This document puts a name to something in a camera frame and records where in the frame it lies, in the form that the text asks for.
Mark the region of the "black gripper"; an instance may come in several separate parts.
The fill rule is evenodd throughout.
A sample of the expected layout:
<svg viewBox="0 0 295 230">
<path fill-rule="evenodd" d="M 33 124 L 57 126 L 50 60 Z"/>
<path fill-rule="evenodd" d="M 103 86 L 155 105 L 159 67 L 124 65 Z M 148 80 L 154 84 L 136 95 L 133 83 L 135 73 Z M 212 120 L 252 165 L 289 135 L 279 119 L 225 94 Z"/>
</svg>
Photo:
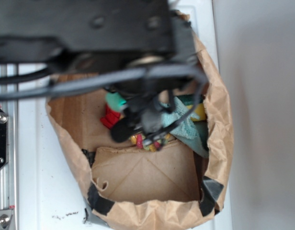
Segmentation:
<svg viewBox="0 0 295 230">
<path fill-rule="evenodd" d="M 145 65 L 146 74 L 139 80 L 129 80 L 113 86 L 125 100 L 121 111 L 124 118 L 110 130 L 115 142 L 124 142 L 132 134 L 167 134 L 181 124 L 194 109 L 189 109 L 180 119 L 168 127 L 162 124 L 162 114 L 171 114 L 176 110 L 173 90 L 183 90 L 191 81 L 196 81 L 193 93 L 194 105 L 199 102 L 203 90 L 203 70 L 197 67 L 193 30 L 189 22 L 173 19 L 174 37 L 177 42 L 177 54 L 169 64 Z"/>
</svg>

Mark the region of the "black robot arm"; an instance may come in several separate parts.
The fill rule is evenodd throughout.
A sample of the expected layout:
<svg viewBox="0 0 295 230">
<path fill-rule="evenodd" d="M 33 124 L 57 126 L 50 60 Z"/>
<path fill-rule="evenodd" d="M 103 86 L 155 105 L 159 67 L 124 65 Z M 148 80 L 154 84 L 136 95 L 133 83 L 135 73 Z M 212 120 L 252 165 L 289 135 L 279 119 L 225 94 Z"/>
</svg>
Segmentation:
<svg viewBox="0 0 295 230">
<path fill-rule="evenodd" d="M 0 85 L 51 74 L 91 77 L 42 88 L 0 93 L 0 101 L 58 98 L 103 88 L 116 92 L 124 118 L 111 137 L 124 142 L 142 132 L 145 145 L 181 124 L 164 127 L 161 116 L 176 107 L 173 90 L 196 81 L 198 103 L 208 79 L 197 66 L 192 28 L 166 0 L 0 0 L 0 64 L 43 63 L 25 75 L 1 77 Z"/>
</svg>

